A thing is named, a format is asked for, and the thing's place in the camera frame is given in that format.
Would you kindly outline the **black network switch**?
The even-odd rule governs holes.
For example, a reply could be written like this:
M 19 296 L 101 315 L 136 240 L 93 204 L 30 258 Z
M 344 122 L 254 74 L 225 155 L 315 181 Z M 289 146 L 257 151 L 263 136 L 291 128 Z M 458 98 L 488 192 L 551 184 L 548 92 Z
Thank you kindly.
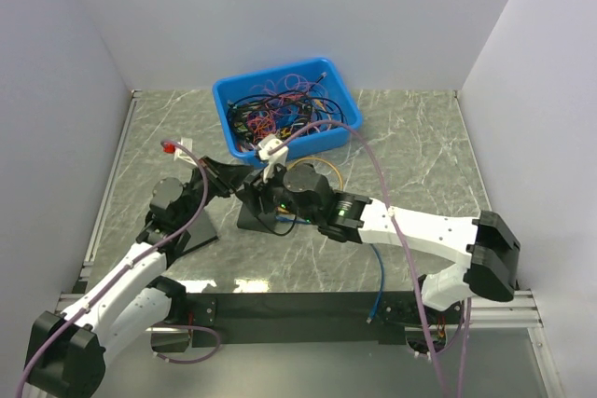
M 261 213 L 258 218 L 255 218 L 248 209 L 242 205 L 236 221 L 236 226 L 242 230 L 264 233 L 270 233 L 273 230 L 275 233 L 282 233 L 285 224 L 277 220 L 276 213 Z

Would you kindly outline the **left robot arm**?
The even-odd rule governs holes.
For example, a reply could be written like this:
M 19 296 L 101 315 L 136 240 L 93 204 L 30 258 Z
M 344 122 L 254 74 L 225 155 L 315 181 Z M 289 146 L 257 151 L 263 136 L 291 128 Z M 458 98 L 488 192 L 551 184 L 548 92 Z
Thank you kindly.
M 145 226 L 118 264 L 74 304 L 35 320 L 21 384 L 91 397 L 112 360 L 148 327 L 185 323 L 186 288 L 162 274 L 183 256 L 205 206 L 235 194 L 251 171 L 203 157 L 188 181 L 159 181 Z

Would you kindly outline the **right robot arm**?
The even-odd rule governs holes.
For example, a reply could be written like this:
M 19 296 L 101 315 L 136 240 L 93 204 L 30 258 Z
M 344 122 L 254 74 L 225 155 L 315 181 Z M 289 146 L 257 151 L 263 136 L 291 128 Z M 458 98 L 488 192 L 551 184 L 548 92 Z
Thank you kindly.
M 402 246 L 450 261 L 425 276 L 410 300 L 411 314 L 422 323 L 472 295 L 514 298 L 521 244 L 498 213 L 449 217 L 387 206 L 333 188 L 311 165 L 268 167 L 247 178 L 236 196 L 253 215 L 282 208 L 331 240 Z

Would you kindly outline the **blue plastic bin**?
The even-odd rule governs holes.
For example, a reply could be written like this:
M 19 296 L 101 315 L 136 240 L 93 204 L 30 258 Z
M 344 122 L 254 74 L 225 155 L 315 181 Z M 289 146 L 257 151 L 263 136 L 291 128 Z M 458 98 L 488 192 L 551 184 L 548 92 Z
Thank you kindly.
M 313 58 L 220 79 L 213 85 L 215 107 L 233 157 L 259 167 L 257 144 L 270 134 L 284 140 L 306 125 L 290 143 L 288 157 L 302 158 L 345 145 L 363 115 L 340 71 L 326 58 Z

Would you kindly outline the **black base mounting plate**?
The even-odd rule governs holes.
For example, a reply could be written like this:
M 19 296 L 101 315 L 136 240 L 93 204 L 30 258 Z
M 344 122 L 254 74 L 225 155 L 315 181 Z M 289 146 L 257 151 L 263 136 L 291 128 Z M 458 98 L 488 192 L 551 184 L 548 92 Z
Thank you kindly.
M 414 293 L 188 294 L 151 323 L 216 330 L 225 344 L 358 342 L 404 345 L 422 323 Z

